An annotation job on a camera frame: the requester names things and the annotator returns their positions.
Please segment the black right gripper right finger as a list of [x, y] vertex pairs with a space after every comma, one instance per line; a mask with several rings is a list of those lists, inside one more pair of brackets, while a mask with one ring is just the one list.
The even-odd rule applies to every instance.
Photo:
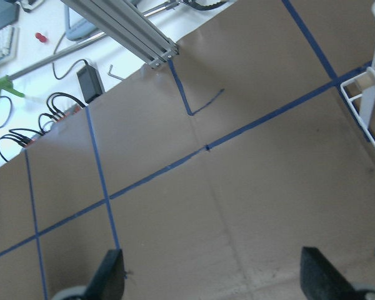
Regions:
[[300, 287], [306, 299], [358, 298], [353, 286], [316, 247], [301, 250]]

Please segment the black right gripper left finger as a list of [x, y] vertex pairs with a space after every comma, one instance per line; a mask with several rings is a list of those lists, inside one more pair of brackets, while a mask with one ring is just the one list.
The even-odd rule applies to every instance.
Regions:
[[121, 249], [109, 250], [84, 292], [84, 299], [122, 299], [125, 270]]

